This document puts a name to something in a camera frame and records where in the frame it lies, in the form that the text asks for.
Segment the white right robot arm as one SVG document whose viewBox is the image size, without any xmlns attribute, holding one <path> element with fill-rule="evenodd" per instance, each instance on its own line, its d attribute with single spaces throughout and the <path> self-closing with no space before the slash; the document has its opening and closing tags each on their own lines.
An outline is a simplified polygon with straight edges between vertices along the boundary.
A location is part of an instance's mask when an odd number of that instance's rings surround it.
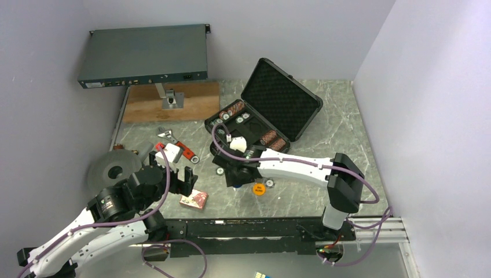
<svg viewBox="0 0 491 278">
<path fill-rule="evenodd" d="M 365 176 L 343 153 L 334 158 L 306 158 L 257 145 L 244 152 L 213 146 L 210 152 L 213 163 L 223 168 L 228 187 L 239 188 L 261 178 L 286 178 L 325 189 L 329 202 L 319 224 L 325 240 L 339 236 L 348 215 L 359 211 Z"/>
</svg>

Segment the orange chip stack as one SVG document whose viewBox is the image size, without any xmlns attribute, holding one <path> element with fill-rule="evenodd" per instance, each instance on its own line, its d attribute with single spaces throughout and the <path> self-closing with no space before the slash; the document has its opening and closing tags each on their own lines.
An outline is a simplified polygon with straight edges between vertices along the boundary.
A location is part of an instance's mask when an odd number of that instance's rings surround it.
<svg viewBox="0 0 491 278">
<path fill-rule="evenodd" d="M 260 139 L 259 139 L 259 142 L 264 145 L 264 146 L 267 146 L 268 144 L 270 144 L 275 138 L 277 137 L 277 133 L 276 131 L 274 130 L 269 130 L 267 133 L 265 133 Z"/>
<path fill-rule="evenodd" d="M 271 148 L 274 151 L 281 151 L 285 146 L 286 146 L 286 141 L 282 138 L 277 139 L 275 142 L 273 142 L 269 148 Z"/>
</svg>

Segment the red playing card deck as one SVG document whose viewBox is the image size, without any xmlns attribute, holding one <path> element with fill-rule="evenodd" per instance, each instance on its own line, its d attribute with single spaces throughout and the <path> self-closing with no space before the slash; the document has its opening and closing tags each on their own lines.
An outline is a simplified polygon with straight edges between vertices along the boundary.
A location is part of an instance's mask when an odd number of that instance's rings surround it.
<svg viewBox="0 0 491 278">
<path fill-rule="evenodd" d="M 204 210 L 208 197 L 207 192 L 194 189 L 189 196 L 181 196 L 179 204 L 196 210 Z"/>
</svg>

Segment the blue poker chip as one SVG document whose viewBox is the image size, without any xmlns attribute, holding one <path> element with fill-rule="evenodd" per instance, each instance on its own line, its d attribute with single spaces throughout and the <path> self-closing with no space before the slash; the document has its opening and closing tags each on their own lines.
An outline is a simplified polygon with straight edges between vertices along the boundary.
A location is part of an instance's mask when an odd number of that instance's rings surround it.
<svg viewBox="0 0 491 278">
<path fill-rule="evenodd" d="M 264 184 L 265 184 L 265 187 L 267 187 L 267 188 L 274 188 L 274 186 L 275 186 L 275 183 L 272 179 L 266 179 Z"/>
</svg>

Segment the black poker case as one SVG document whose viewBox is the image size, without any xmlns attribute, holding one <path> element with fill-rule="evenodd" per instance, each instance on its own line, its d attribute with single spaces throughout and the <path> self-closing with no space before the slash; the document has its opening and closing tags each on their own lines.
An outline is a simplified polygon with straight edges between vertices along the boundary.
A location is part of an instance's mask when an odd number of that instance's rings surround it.
<svg viewBox="0 0 491 278">
<path fill-rule="evenodd" d="M 228 120 L 221 120 L 219 113 L 233 104 L 243 101 L 245 107 Z M 260 58 L 247 81 L 240 98 L 220 109 L 204 121 L 204 127 L 211 131 L 216 126 L 216 136 L 226 140 L 226 133 L 232 137 L 244 137 L 247 145 L 262 145 L 259 139 L 269 130 L 274 130 L 277 139 L 287 143 L 279 152 L 287 153 L 291 144 L 297 141 L 308 125 L 323 107 L 321 97 L 301 85 L 290 74 L 274 62 Z"/>
</svg>

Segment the green poker chip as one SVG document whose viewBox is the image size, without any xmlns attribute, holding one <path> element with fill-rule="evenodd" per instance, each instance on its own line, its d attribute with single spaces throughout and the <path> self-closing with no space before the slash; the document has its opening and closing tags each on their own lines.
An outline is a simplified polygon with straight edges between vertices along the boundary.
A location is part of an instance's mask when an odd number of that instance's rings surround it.
<svg viewBox="0 0 491 278">
<path fill-rule="evenodd" d="M 216 170 L 215 170 L 215 173 L 218 176 L 222 176 L 222 175 L 225 174 L 225 170 L 223 168 L 221 168 L 221 167 L 217 167 Z"/>
</svg>

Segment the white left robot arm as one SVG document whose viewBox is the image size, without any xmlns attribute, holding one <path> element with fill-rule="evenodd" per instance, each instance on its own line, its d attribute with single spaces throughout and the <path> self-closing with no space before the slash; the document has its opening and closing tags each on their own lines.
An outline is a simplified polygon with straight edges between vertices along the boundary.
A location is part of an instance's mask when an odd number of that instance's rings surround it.
<svg viewBox="0 0 491 278">
<path fill-rule="evenodd" d="M 96 258 L 132 244 L 168 240 L 170 232 L 159 209 L 169 193 L 189 196 L 197 179 L 190 167 L 185 167 L 184 180 L 177 170 L 140 168 L 100 191 L 54 238 L 18 251 L 18 276 L 75 277 Z"/>
</svg>

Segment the orange big blind button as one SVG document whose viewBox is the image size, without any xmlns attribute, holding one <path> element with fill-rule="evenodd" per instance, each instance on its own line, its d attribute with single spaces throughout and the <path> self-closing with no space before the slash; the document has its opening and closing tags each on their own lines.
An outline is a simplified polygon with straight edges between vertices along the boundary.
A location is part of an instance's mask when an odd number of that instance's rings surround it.
<svg viewBox="0 0 491 278">
<path fill-rule="evenodd" d="M 257 196 L 262 196 L 266 193 L 266 187 L 264 184 L 261 184 L 261 183 L 256 183 L 254 184 L 254 186 L 252 187 L 252 191 L 255 195 Z"/>
</svg>

